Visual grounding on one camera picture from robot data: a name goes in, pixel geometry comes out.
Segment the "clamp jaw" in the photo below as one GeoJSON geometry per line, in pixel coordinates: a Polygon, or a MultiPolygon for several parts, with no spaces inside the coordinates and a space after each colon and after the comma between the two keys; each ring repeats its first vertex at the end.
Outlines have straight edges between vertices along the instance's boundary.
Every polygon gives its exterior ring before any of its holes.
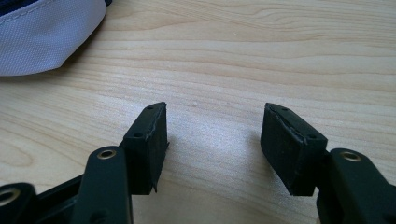
{"type": "Polygon", "coordinates": [[[39,195],[27,183],[2,186],[1,223],[133,223],[131,194],[157,191],[167,148],[166,103],[149,105],[118,147],[90,155],[83,175],[39,195]]]}
{"type": "Polygon", "coordinates": [[[322,224],[396,223],[396,188],[359,152],[326,151],[327,138],[293,111],[266,104],[262,152],[290,195],[312,196],[322,224]]]}

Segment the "metal rivet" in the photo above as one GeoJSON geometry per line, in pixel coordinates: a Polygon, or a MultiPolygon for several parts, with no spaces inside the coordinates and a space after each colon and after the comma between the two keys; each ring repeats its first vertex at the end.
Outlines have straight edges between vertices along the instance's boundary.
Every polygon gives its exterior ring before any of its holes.
{"type": "Polygon", "coordinates": [[[348,161],[361,161],[361,157],[352,152],[343,151],[341,156],[348,161]]]}
{"type": "Polygon", "coordinates": [[[98,154],[98,158],[101,160],[107,160],[114,157],[117,154],[117,151],[114,149],[103,150],[98,154]]]}
{"type": "Polygon", "coordinates": [[[21,194],[19,189],[4,189],[0,192],[0,206],[12,203],[21,194]]]}

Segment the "black plastic jaw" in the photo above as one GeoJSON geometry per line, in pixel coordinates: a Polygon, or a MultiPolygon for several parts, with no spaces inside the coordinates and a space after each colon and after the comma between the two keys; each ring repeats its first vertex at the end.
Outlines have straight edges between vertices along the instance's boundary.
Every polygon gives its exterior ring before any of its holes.
{"type": "Polygon", "coordinates": [[[152,188],[157,192],[168,145],[166,103],[147,106],[120,144],[127,156],[132,194],[150,194],[152,188]]]}
{"type": "Polygon", "coordinates": [[[262,152],[291,195],[312,196],[327,138],[290,109],[265,105],[262,152]]]}

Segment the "white fabric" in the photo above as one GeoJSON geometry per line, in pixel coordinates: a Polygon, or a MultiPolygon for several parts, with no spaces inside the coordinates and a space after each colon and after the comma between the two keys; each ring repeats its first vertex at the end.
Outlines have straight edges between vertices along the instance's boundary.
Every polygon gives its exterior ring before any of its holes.
{"type": "Polygon", "coordinates": [[[38,0],[1,16],[0,76],[60,67],[105,13],[105,0],[38,0]]]}

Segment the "wooden table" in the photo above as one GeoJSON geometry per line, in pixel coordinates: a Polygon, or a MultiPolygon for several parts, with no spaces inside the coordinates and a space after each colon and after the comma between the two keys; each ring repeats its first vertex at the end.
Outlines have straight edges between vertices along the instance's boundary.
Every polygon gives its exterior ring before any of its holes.
{"type": "Polygon", "coordinates": [[[81,174],[161,101],[171,144],[135,223],[315,223],[316,198],[289,196],[262,155],[264,105],[396,185],[396,2],[114,0],[64,66],[0,78],[0,185],[81,174]]]}

